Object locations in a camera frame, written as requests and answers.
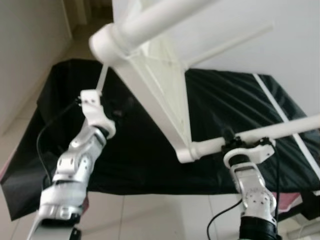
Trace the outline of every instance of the black cable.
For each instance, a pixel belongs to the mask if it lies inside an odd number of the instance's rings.
[[[227,209],[219,212],[217,215],[215,215],[215,216],[210,220],[210,222],[208,223],[208,226],[206,227],[206,235],[207,235],[207,237],[208,237],[208,240],[211,240],[210,234],[209,234],[209,228],[210,228],[210,225],[213,223],[213,221],[214,221],[217,217],[219,217],[220,215],[222,215],[222,214],[230,211],[231,209],[234,209],[234,208],[235,208],[236,206],[238,206],[241,202],[242,202],[242,199],[241,199],[240,201],[238,201],[235,205],[232,205],[231,207],[229,207],[229,208],[227,208]]]
[[[76,100],[74,100],[72,103],[70,103],[67,107],[65,107],[65,109],[63,109],[57,116],[55,116],[53,119],[51,119],[39,132],[38,137],[36,138],[36,151],[38,153],[39,156],[39,160],[43,166],[43,169],[45,171],[45,174],[48,178],[49,184],[52,184],[52,176],[51,173],[49,171],[49,168],[46,164],[46,162],[43,159],[43,153],[42,150],[40,148],[40,140],[41,137],[43,136],[45,130],[47,130],[48,127],[50,127],[50,125],[52,125],[57,119],[59,119],[62,115],[64,115],[66,112],[68,112],[74,105],[78,105],[79,104],[79,99],[77,98]]]
[[[276,220],[276,226],[278,229],[278,220],[279,220],[279,204],[280,204],[280,157],[277,149],[273,144],[271,144],[275,157],[276,157],[276,207],[274,210],[274,218]]]

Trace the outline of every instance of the white stand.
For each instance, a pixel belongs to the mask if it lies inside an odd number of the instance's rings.
[[[137,0],[136,4],[142,10],[140,15],[118,25],[108,24],[90,39],[90,48],[104,64],[103,69],[112,67],[122,78],[169,140],[181,163],[220,152],[225,144],[222,137],[192,142],[184,76],[186,65],[189,67],[204,61],[273,28],[272,24],[267,24],[186,64],[180,62],[162,32],[213,2],[216,1],[162,0],[144,10],[145,6]],[[237,135],[251,143],[263,137],[278,139],[317,128],[320,128],[320,114]]]

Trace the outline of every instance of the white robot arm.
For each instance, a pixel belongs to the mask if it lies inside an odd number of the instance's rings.
[[[240,240],[280,240],[277,222],[272,216],[276,199],[266,188],[265,180],[257,167],[274,151],[276,142],[261,139],[247,145],[238,136],[222,147],[223,161],[229,168],[236,190],[242,195],[244,212],[241,215]]]
[[[83,213],[83,202],[95,162],[116,133],[100,104],[97,90],[81,92],[81,107],[86,123],[58,159],[52,185],[41,193],[40,206],[28,240],[77,240],[81,232],[74,228]]]

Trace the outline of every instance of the black cloth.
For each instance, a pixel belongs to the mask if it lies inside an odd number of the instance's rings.
[[[97,61],[79,59],[52,68],[37,101],[37,110],[1,180],[12,220],[34,212],[39,205],[45,176],[36,152],[39,131],[81,90],[96,87],[101,68]],[[305,116],[271,76],[259,76],[290,120]],[[282,122],[252,74],[190,69],[185,78],[193,141],[221,137],[228,126],[238,133]],[[107,116],[116,120],[117,132],[95,163],[89,191],[117,195],[236,192],[221,153],[192,163],[179,163],[168,140],[112,69],[107,72],[102,103]],[[41,146],[52,171],[83,121],[81,108],[74,107],[44,135]],[[309,131],[300,136],[319,163],[319,132]],[[277,140],[276,147],[281,160],[282,192],[320,189],[318,177],[293,137]],[[267,187],[275,191],[275,157],[259,168]]]

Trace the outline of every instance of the white clamp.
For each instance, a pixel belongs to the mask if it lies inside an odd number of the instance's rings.
[[[273,146],[276,145],[276,141],[273,139],[270,139],[270,142]],[[275,150],[273,147],[269,144],[265,145],[258,145],[253,148],[235,148],[233,150],[230,150],[224,155],[223,162],[224,165],[230,169],[229,160],[236,156],[236,155],[246,155],[249,157],[250,161],[255,164],[261,164],[265,160],[267,160],[269,157],[271,157],[275,153]]]
[[[80,93],[82,112],[89,126],[102,127],[109,133],[107,139],[116,134],[115,122],[108,119],[100,103],[101,92],[96,89],[82,90]]]

